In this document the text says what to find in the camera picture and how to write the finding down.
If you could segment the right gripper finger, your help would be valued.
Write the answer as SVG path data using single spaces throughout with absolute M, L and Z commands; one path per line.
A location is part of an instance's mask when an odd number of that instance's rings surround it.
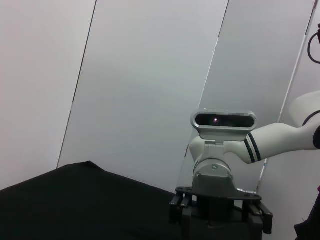
M 248 225 L 250 235 L 271 235 L 273 213 L 260 201 L 243 201 L 242 221 Z
M 177 192 L 169 203 L 169 223 L 181 223 L 184 215 L 192 218 L 197 213 L 193 195 Z

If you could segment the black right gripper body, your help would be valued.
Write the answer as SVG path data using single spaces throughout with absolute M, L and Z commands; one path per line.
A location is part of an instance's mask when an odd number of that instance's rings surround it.
M 180 226 L 182 240 L 261 240 L 262 235 L 250 235 L 242 221 L 243 201 L 262 201 L 261 196 L 234 187 L 201 191 L 195 187 L 177 187 L 176 193 L 194 196 L 195 217 L 184 215 Z

